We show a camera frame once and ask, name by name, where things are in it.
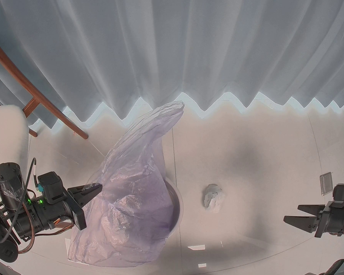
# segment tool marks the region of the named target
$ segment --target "plastic bag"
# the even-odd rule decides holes
[[[204,206],[209,212],[218,213],[222,207],[225,194],[219,186],[210,184],[206,188]]]
[[[88,181],[101,183],[103,190],[83,208],[87,228],[74,228],[68,259],[134,267],[158,258],[173,213],[160,137],[183,108],[183,102],[172,102],[138,118],[109,151]]]

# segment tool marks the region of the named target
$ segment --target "curtain fold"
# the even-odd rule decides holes
[[[120,118],[181,92],[344,105],[344,0],[0,0],[0,46],[59,109]],[[0,67],[0,103],[30,95]],[[31,116],[52,127],[39,106]]]

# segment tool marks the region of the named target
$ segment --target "translucent trash bag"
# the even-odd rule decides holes
[[[73,229],[68,259],[101,267],[134,267],[158,258],[170,233],[173,204],[164,183],[161,136],[183,114],[172,102],[138,118],[88,183],[102,192],[83,209],[87,228]]]

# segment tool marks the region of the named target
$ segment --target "wooden chair frame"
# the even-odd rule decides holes
[[[75,125],[68,117],[66,117],[53,103],[51,103],[25,76],[24,74],[15,66],[15,64],[10,60],[10,58],[5,54],[5,52],[0,47],[0,64],[17,80],[17,82],[25,88],[33,98],[28,102],[28,104],[23,108],[23,112],[26,117],[33,112],[33,110],[41,103],[46,107],[53,115],[55,115],[59,120],[64,122],[68,127],[70,127],[74,132],[80,135],[83,139],[88,138],[88,134],[81,130]],[[29,133],[36,137],[37,132],[29,129]]]

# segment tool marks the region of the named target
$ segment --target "beige tile floor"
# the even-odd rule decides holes
[[[167,177],[181,192],[184,218],[157,261],[136,268],[72,263],[64,242],[71,233],[65,232],[38,237],[32,252],[21,255],[12,268],[23,275],[325,272],[344,257],[344,236],[317,239],[282,220],[284,215],[305,215],[298,204],[331,198],[321,196],[322,173],[333,172],[334,185],[344,183],[344,109],[312,102],[298,110],[291,100],[278,108],[266,98],[247,109],[239,104],[221,99],[213,111],[199,114],[196,104],[186,101],[183,117],[163,137]],[[135,109],[134,118],[150,107],[139,104]],[[55,171],[65,187],[86,183],[127,129],[108,110],[90,127],[71,112],[69,117],[89,133],[88,140],[63,125],[56,133],[41,126],[38,137],[29,141],[29,162],[37,158],[37,174]],[[202,205],[203,191],[211,183],[226,194],[218,214],[207,213]],[[188,248],[202,244],[206,250]],[[198,268],[202,263],[206,267]]]

